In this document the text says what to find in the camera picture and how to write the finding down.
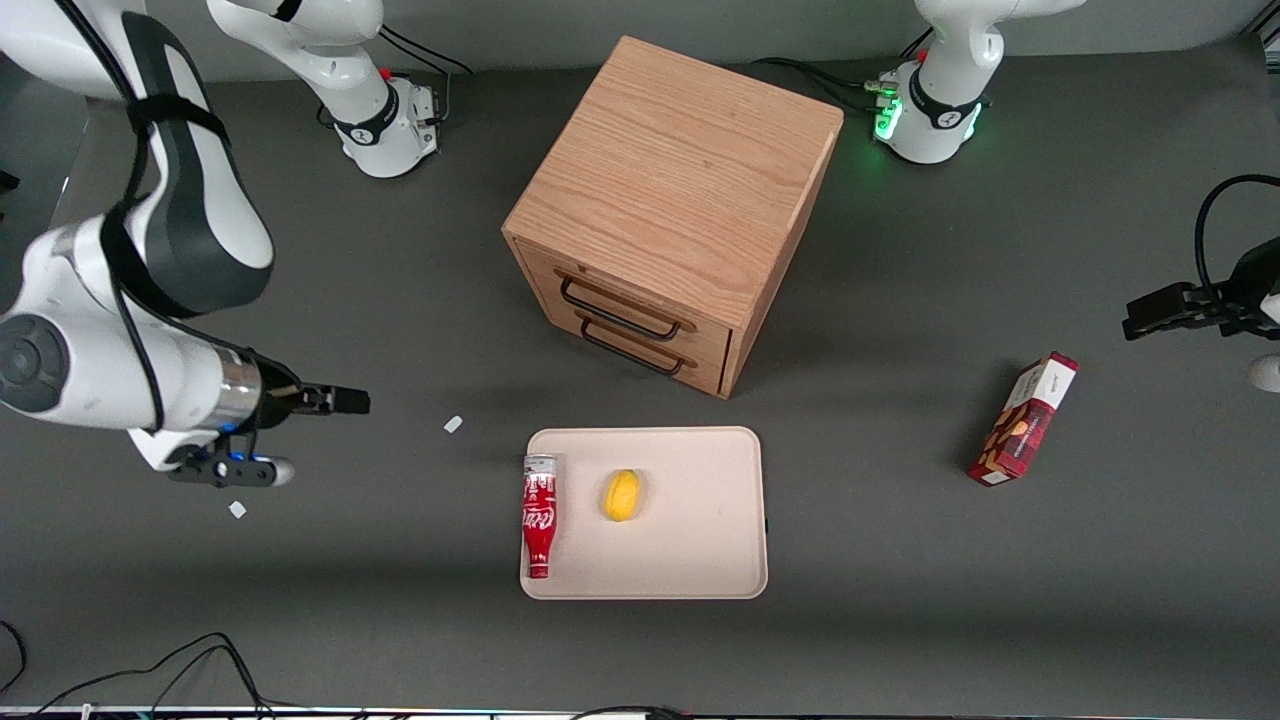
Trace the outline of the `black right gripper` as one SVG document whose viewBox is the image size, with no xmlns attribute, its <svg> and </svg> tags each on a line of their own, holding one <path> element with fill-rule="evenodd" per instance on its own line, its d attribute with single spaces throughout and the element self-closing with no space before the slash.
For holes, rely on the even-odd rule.
<svg viewBox="0 0 1280 720">
<path fill-rule="evenodd" d="M 302 386 L 301 379 L 270 357 L 251 357 L 259 372 L 261 389 L 253 414 L 244 421 L 244 433 L 280 425 L 296 409 L 297 415 L 369 415 L 367 391 L 339 386 Z"/>
</svg>

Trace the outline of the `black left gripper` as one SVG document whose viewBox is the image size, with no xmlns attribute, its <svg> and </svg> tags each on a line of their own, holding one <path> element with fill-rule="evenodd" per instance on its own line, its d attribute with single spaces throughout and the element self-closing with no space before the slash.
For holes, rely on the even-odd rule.
<svg viewBox="0 0 1280 720">
<path fill-rule="evenodd" d="M 1212 293 L 1190 282 L 1175 282 L 1130 301 L 1123 333 L 1137 341 L 1166 331 L 1220 327 L 1222 337 L 1254 334 L 1279 337 L 1279 237 L 1245 252 L 1229 278 L 1220 284 L 1220 297 L 1230 322 L 1224 324 Z"/>
</svg>

